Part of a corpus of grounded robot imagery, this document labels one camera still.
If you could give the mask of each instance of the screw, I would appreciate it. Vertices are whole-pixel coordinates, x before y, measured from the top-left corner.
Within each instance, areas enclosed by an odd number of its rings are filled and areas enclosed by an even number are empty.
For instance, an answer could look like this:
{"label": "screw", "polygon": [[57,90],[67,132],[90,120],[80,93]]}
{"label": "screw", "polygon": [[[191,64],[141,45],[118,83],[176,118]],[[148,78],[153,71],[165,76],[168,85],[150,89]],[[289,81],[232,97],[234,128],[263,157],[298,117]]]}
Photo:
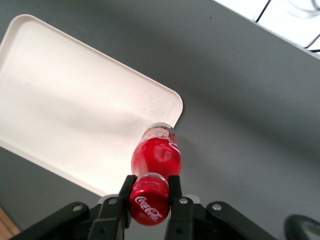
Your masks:
{"label": "screw", "polygon": [[75,206],[72,210],[74,211],[74,212],[76,212],[76,211],[79,211],[79,210],[81,210],[82,209],[82,205],[77,205],[77,206]]}
{"label": "screw", "polygon": [[115,204],[117,201],[118,201],[118,199],[116,199],[116,198],[111,198],[111,199],[108,201],[108,203],[109,203],[109,204]]}
{"label": "screw", "polygon": [[220,211],[222,210],[222,206],[220,204],[215,203],[212,205],[212,209],[216,211]]}
{"label": "screw", "polygon": [[188,199],[186,199],[185,197],[182,197],[182,198],[179,199],[179,203],[187,204],[188,203]]}

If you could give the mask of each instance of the red bottle cap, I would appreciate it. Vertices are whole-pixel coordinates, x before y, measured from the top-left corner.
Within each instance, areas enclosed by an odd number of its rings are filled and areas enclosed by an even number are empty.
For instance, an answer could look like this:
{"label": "red bottle cap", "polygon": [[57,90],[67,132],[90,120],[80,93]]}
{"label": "red bottle cap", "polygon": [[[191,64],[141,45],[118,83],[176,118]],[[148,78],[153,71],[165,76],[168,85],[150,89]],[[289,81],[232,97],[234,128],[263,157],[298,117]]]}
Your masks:
{"label": "red bottle cap", "polygon": [[130,194],[130,212],[140,224],[157,225],[166,219],[170,208],[170,188],[157,173],[148,173],[134,183]]}

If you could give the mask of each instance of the plastic tray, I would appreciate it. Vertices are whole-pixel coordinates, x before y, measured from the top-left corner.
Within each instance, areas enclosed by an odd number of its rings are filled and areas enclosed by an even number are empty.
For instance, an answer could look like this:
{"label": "plastic tray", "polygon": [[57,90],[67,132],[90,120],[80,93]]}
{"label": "plastic tray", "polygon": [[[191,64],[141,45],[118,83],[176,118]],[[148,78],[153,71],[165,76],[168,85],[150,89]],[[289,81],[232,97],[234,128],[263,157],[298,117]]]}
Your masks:
{"label": "plastic tray", "polygon": [[173,90],[31,15],[0,45],[0,146],[100,196],[119,192],[144,130],[182,109]]}

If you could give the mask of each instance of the plastic bottle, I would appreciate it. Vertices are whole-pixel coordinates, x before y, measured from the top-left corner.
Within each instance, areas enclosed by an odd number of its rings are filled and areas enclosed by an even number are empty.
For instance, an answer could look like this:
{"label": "plastic bottle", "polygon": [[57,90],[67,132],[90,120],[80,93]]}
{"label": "plastic bottle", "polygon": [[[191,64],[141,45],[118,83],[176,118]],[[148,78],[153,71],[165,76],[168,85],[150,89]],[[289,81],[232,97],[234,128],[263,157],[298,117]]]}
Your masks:
{"label": "plastic bottle", "polygon": [[161,223],[170,209],[170,175],[179,175],[181,154],[173,128],[162,122],[144,132],[133,152],[131,170],[137,176],[130,194],[130,212],[140,224]]}

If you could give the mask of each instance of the table surface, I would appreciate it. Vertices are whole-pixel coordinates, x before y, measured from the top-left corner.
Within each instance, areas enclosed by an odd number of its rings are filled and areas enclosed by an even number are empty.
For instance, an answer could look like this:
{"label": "table surface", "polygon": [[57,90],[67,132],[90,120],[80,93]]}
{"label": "table surface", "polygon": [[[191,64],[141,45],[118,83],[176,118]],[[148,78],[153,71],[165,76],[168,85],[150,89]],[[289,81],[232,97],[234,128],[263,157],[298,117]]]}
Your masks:
{"label": "table surface", "polygon": [[[317,55],[211,0],[0,5],[0,38],[31,14],[180,94],[184,194],[227,202],[281,240],[288,215],[319,220]],[[0,158],[0,202],[21,229],[99,199],[4,149]],[[133,222],[126,239],[163,239],[165,228]]]}

